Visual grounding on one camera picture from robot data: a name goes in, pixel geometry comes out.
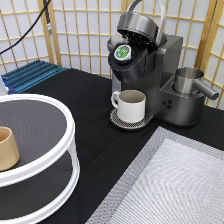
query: drip tray grate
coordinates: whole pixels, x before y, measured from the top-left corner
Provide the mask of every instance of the drip tray grate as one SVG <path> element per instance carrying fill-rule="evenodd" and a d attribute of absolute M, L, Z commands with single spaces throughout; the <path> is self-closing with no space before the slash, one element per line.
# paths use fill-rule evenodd
<path fill-rule="evenodd" d="M 125 129 L 127 131 L 137 131 L 138 129 L 144 128 L 151 120 L 153 116 L 150 114 L 145 114 L 143 120 L 137 123 L 126 123 L 117 116 L 117 109 L 113 109 L 110 113 L 111 122 L 118 128 Z"/>

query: black table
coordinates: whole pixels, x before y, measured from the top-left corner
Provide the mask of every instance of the black table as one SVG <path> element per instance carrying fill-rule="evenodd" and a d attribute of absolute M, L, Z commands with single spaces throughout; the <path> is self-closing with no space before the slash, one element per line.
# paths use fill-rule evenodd
<path fill-rule="evenodd" d="M 158 126 L 224 150 L 224 111 L 209 107 L 191 128 L 153 120 L 135 133 L 118 130 L 109 119 L 111 84 L 109 79 L 71 69 L 26 91 L 60 100 L 76 123 L 80 179 L 69 200 L 43 224 L 85 223 Z"/>

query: two-tier round tray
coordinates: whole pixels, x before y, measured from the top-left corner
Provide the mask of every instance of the two-tier round tray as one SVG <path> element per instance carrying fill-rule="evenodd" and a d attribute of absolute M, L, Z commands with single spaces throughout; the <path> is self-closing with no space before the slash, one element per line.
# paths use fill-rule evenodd
<path fill-rule="evenodd" d="M 69 109 L 46 96 L 0 97 L 0 126 L 12 129 L 19 162 L 0 172 L 0 224 L 31 224 L 58 210 L 79 177 L 75 123 Z"/>

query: single-serve coffee machine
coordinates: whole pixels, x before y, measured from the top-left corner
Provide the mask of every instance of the single-serve coffee machine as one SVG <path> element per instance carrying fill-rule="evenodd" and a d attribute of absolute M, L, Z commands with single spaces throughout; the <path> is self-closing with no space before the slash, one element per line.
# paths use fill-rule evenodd
<path fill-rule="evenodd" d="M 139 2 L 135 0 L 121 15 L 117 31 L 122 38 L 115 46 L 111 46 L 113 38 L 108 41 L 108 62 L 113 72 L 113 88 L 116 85 L 120 91 L 138 90 L 145 94 L 145 118 L 128 124 L 117 117 L 114 109 L 111 121 L 126 130 L 142 128 L 152 118 L 176 126 L 195 125 L 205 98 L 215 100 L 219 94 L 202 82 L 201 70 L 178 70 L 183 38 L 164 34 L 166 11 L 160 0 L 160 27 L 149 17 L 133 12 Z"/>

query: blue plastic crate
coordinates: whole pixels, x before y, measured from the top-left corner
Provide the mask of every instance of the blue plastic crate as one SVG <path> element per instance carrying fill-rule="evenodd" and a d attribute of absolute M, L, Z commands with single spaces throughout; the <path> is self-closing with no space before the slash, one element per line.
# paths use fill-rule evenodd
<path fill-rule="evenodd" d="M 36 60 L 21 68 L 2 75 L 10 93 L 22 93 L 38 83 L 67 70 L 67 68 Z"/>

